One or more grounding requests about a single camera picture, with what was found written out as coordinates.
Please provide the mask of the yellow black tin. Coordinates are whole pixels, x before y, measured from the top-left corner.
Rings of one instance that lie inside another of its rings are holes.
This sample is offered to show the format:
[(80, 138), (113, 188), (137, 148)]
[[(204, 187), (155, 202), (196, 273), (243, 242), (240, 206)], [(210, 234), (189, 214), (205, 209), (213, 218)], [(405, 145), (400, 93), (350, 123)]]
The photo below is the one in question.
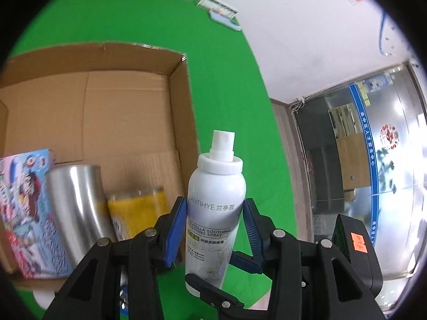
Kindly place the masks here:
[(134, 238), (169, 213), (162, 186), (109, 194), (107, 205), (118, 241)]

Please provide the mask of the white spray bottle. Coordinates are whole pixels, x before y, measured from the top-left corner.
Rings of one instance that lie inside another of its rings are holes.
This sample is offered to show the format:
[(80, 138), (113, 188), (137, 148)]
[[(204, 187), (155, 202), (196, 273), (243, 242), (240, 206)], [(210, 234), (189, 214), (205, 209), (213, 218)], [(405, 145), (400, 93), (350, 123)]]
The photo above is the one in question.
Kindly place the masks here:
[(222, 287), (238, 233), (246, 182), (234, 153), (235, 134), (215, 130), (198, 156), (187, 192), (185, 273)]

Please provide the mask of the silver metal can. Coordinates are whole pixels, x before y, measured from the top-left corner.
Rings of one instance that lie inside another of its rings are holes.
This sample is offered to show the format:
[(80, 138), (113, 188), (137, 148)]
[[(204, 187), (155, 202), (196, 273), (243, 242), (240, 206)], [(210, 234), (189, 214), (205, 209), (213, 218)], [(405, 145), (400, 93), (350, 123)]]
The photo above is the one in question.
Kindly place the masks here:
[(99, 165), (62, 165), (49, 170), (46, 185), (54, 221), (75, 268), (100, 238), (117, 240)]

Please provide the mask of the blue pen pack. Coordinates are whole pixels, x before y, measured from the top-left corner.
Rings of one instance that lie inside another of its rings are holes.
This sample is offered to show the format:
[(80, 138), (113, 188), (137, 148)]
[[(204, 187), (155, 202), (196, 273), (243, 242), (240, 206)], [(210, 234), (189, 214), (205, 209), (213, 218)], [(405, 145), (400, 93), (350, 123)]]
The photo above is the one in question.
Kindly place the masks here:
[(122, 285), (119, 291), (120, 314), (129, 316), (128, 285)]

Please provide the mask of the white handheld fan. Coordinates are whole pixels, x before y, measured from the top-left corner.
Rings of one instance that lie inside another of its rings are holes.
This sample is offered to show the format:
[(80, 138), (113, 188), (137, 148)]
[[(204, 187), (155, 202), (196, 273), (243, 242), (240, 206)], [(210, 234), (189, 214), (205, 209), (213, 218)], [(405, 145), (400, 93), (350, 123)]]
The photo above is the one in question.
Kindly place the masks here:
[(56, 294), (53, 290), (42, 290), (35, 289), (33, 290), (33, 297), (38, 306), (44, 310), (47, 310), (52, 304)]

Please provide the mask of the glass door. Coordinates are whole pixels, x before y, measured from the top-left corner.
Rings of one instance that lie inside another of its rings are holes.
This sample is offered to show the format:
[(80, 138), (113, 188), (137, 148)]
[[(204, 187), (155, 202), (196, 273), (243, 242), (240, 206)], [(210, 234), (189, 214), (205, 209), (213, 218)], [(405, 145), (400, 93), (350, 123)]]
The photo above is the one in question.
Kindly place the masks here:
[(416, 270), (426, 241), (426, 101), (414, 63), (302, 102), (294, 117), (315, 239), (337, 215), (363, 221), (385, 279)]

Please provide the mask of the green table cloth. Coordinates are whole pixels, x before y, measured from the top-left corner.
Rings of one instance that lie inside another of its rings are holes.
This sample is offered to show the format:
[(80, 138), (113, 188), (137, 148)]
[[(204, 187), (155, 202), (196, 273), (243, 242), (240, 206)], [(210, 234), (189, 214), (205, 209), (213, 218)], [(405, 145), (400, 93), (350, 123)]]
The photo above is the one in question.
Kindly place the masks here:
[(212, 22), (188, 0), (51, 0), (11, 50), (117, 41), (187, 56), (200, 149), (215, 129), (235, 133), (247, 193), (277, 227), (296, 233), (290, 172), (271, 101), (241, 32)]

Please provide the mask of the open cardboard tray box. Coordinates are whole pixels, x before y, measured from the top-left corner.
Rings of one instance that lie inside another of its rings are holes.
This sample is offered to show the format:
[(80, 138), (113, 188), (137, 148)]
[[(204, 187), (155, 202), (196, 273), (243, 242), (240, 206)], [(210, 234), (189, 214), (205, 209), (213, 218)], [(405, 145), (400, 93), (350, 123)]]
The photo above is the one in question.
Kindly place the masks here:
[[(53, 168), (99, 165), (106, 202), (162, 186), (170, 210), (198, 156), (185, 56), (82, 43), (12, 57), (1, 70), (1, 158), (45, 149)], [(1, 264), (25, 289), (58, 290), (66, 279), (24, 278), (2, 221)]]

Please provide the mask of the light blue flat case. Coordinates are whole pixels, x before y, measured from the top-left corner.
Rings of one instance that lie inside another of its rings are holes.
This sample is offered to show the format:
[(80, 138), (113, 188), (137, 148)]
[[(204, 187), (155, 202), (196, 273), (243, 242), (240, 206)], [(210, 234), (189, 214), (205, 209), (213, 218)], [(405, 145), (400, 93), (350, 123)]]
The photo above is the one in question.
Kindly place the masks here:
[(214, 11), (209, 11), (208, 13), (209, 13), (210, 19), (213, 20), (214, 22), (220, 25), (223, 25), (234, 31), (242, 30), (241, 25), (235, 18), (229, 19), (228, 17), (225, 17), (224, 15), (216, 13)]

